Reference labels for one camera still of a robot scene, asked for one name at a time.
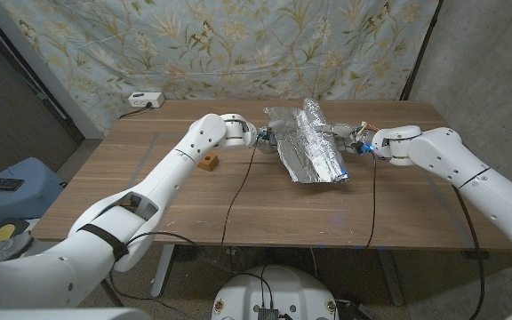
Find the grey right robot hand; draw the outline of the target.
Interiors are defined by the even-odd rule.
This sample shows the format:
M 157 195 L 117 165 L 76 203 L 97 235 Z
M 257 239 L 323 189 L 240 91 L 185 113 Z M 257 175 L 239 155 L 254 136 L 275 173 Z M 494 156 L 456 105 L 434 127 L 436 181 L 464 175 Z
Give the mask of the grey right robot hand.
M 333 136 L 336 149 L 350 154 L 362 155 L 375 151 L 372 142 L 376 130 L 367 123 L 359 126 L 331 124 L 328 133 Z

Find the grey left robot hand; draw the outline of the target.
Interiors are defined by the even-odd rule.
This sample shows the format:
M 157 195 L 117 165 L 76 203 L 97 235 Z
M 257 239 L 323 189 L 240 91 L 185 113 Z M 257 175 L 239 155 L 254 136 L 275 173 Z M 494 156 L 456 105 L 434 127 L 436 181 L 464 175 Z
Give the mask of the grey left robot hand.
M 285 120 L 271 121 L 267 126 L 261 128 L 257 134 L 255 143 L 256 149 L 263 154 L 274 154 L 277 152 L 276 134 L 287 127 Z

